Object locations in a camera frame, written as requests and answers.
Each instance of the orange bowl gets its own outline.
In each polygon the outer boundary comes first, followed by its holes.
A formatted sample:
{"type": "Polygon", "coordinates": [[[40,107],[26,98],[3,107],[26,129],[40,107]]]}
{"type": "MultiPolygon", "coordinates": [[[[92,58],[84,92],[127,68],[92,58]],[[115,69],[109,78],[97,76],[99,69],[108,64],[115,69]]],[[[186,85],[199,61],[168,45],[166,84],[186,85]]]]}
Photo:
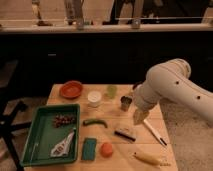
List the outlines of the orange bowl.
{"type": "Polygon", "coordinates": [[[62,85],[60,88],[60,95],[65,98],[75,98],[81,95],[83,90],[83,85],[79,81],[68,81],[62,85]]]}

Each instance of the small cup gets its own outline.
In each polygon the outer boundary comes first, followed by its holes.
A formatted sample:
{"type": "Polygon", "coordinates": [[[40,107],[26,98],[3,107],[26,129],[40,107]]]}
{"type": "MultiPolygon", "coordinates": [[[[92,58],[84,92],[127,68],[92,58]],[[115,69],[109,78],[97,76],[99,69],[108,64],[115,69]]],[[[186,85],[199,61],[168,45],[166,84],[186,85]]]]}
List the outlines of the small cup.
{"type": "Polygon", "coordinates": [[[127,96],[121,97],[121,109],[123,111],[128,111],[131,103],[132,103],[132,99],[130,97],[127,97],[127,96]]]}
{"type": "Polygon", "coordinates": [[[107,86],[107,96],[110,99],[114,99],[117,92],[117,86],[116,85],[108,85],[107,86]]]}
{"type": "Polygon", "coordinates": [[[90,91],[87,99],[90,107],[98,107],[101,102],[102,95],[99,91],[90,91]]]}

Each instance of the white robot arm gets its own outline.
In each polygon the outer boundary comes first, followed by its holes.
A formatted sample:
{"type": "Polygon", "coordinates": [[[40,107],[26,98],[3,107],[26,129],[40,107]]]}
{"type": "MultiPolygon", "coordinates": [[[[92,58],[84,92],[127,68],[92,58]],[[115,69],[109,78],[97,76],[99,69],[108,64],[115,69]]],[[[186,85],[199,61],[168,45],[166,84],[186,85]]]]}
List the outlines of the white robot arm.
{"type": "Polygon", "coordinates": [[[213,94],[191,82],[190,65],[173,59],[150,68],[146,81],[133,92],[133,102],[142,111],[152,109],[161,98],[188,107],[213,125],[213,94]]]}

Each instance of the green vegetable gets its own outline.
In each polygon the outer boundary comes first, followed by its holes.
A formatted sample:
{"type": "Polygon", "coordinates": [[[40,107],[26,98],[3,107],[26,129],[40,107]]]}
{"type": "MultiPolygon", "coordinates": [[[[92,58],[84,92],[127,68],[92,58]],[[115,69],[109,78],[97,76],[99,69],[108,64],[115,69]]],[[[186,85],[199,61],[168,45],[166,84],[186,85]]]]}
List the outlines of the green vegetable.
{"type": "Polygon", "coordinates": [[[102,119],[96,119],[96,118],[92,118],[92,119],[86,119],[83,121],[83,125],[87,126],[87,125],[91,125],[91,124],[103,124],[105,128],[108,127],[107,123],[105,120],[102,119]]]}

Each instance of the green tray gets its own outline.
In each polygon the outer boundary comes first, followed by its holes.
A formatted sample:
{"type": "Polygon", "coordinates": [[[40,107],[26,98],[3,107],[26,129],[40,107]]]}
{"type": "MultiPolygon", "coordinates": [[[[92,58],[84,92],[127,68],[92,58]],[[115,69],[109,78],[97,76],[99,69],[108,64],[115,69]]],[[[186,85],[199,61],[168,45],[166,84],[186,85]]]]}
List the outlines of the green tray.
{"type": "Polygon", "coordinates": [[[78,154],[79,115],[78,104],[38,107],[24,147],[21,165],[25,167],[74,162],[78,154]],[[76,116],[75,123],[54,128],[52,120],[58,114],[76,116]],[[62,141],[72,128],[76,129],[68,156],[50,157],[51,149],[62,141]]]}

